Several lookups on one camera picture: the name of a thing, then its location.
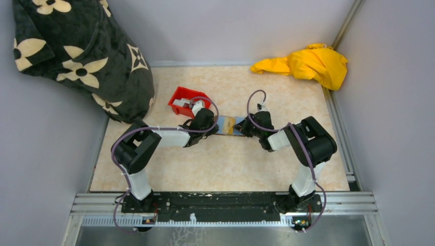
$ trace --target gray floor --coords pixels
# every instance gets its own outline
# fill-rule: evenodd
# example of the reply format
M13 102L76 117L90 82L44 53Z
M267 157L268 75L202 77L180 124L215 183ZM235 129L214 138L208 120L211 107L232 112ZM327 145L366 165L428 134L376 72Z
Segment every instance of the gray floor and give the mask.
M312 231L290 228L153 228L129 235L112 227L82 227L77 246L88 245L371 245L364 218L323 217Z

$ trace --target metal frame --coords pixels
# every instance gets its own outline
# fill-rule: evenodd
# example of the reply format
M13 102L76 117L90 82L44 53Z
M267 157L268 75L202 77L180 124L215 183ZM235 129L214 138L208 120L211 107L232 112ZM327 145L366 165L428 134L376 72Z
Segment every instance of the metal frame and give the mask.
M337 49L344 34L350 27L350 24L365 0L355 0L347 18L343 22L340 31L335 38L332 47ZM355 166L354 157L349 145L346 130L340 116L337 101L334 93L323 89L328 111L331 117L332 125L336 134L337 143L340 146L343 166L349 184L356 182L359 189L363 189ZM324 216L352 216L364 215L367 233L372 245L389 245L386 233L384 231L378 208L372 192L326 192L327 203ZM64 246L73 246L76 244L77 237L81 227L106 226L112 227L113 212L115 209L114 200L120 193L85 193L77 194L71 209L65 236ZM190 221L169 221L157 222L156 227L288 227L292 216L305 216L306 213L287 213L281 215L280 221L258 221L258 222L198 222L191 216ZM117 209L116 221L122 227L140 227L144 218L153 217L150 213L124 214L121 207Z

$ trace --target folded cloth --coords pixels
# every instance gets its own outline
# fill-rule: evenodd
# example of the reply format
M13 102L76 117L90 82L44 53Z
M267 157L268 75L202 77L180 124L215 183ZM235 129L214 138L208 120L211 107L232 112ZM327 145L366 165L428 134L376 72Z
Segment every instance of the folded cloth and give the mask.
M347 59L326 44L312 44L286 57L259 61L251 67L253 73L264 71L293 75L297 79L315 79L323 87L338 90L346 76Z
M142 119L154 98L151 70L107 0L13 0L18 70L63 84L112 119Z

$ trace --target cable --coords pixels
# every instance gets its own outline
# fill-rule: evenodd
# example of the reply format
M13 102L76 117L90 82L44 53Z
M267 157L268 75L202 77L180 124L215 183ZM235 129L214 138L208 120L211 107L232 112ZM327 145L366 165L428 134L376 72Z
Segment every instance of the cable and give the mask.
M203 99L203 100L207 100L207 101L209 101L211 104L213 104L214 108L216 109L216 115L217 115L217 118L219 118L219 110L218 110L218 107L216 106L216 104L215 104L215 103L214 103L210 98L203 97L203 96L196 96L196 97L192 98L192 99L190 100L190 102L192 103L195 99ZM117 222L116 222L116 210L118 209L118 206L119 206L120 203L124 200L124 198L125 198L128 194L130 194L130 192L131 192L131 183L130 183L130 180L128 179L128 175L127 175L127 173L124 173L124 169L121 167L121 164L120 164L120 163L118 162L118 160L115 158L115 149L118 147L118 145L120 144L120 142L122 142L126 137L128 137L128 136L130 136L130 135L132 135L132 134L134 134L134 133L136 133L136 132L146 131L146 130L183 131L183 132L193 132L193 133L206 133L206 132L209 132L209 131L213 130L217 123L218 123L218 122L215 121L214 124L213 124L209 129L207 129L207 130L189 130L189 129L176 128L176 127L141 127L141 128L134 129L134 130L132 130L132 131L130 131L130 132L127 132L126 134L124 134L123 136L121 136L121 137L120 137L120 138L119 138L119 139L118 139L118 140L113 144L112 151L111 151L112 161L113 161L113 163L115 163L115 165L116 165L116 166L117 166L117 167L122 171L122 173L123 173L123 175L124 175L124 177L125 177L125 180L127 181L127 186L128 186L127 192L126 192L126 193L125 193L125 194L120 198L119 202L116 203L115 210L113 211L113 222L114 222L116 228L118 228L119 230L121 230L121 231L123 231L123 232L125 232L125 233L129 233L129 234L130 234L130 233L135 233L135 232L136 232L136 231L133 231L133 232L131 232L131 231L125 231L125 230L123 230L121 227L119 227L119 225L118 225Z
M309 167L310 167L310 171L311 171L311 177L312 177L312 179L313 179L315 185L316 185L317 187L319 187L319 189L322 190L322 192L323 192L323 198L324 198L324 201L323 201L323 207L322 207L322 209L320 210L319 215L317 216L317 218L315 219L315 221L310 225L310 227L308 227L306 230L304 230L304 231L297 231L297 232L307 233L309 230L311 230L311 228L312 228L315 224L317 224L318 220L320 219L320 217L322 216L323 212L325 211L325 208L326 208L326 192L325 192L325 189L323 189L323 187L321 187L320 184L317 183L317 179L316 179L316 177L315 177L315 173L314 173L314 167L313 167L313 164L312 164L312 162L311 162L311 158L310 158L310 156L308 155L307 148L305 147L304 143L303 143L302 140L301 140L301 137L299 136L298 132L296 131L296 128L294 128L294 126L293 126L292 123L289 122L285 127L281 128L281 129L279 129L279 130L274 130L274 129L267 129L267 128L264 128L264 127L258 125L258 124L257 124L257 123L252 119L251 115L249 114L249 105L250 105L250 103L251 103L251 99L252 99L252 97L253 97L255 94L257 94L258 92L262 92L262 93L264 94L263 102L266 101L266 92L265 92L264 90L256 90L256 91L254 91L254 92L249 96L248 104L247 104L247 106L246 106L246 111L247 111L247 113L248 113L248 118L249 118L249 120L252 122L252 124L254 124L255 127L259 128L259 129L261 129L261 130L263 130L263 131L268 131L268 132L278 132L278 131L282 130L282 129L285 128L285 127L290 127L291 131L293 132L293 134L295 135L296 139L298 140L299 145L302 147L302 151L304 152L305 158L307 159L307 162L308 162L308 165L309 165Z

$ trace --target metal pole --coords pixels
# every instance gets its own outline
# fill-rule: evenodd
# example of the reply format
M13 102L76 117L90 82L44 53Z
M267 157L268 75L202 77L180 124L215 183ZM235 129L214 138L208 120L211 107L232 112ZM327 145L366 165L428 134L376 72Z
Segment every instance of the metal pole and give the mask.
M355 0L353 3L352 8L350 9L349 14L347 15L346 19L343 22L343 25L341 26L341 29L339 33L337 34L337 37L334 40L334 43L332 44L332 48L334 50L337 50L338 46L341 43L341 40L343 39L344 34L349 29L350 23L352 22L353 18L355 17L356 12L358 11L359 7L365 2L365 0Z

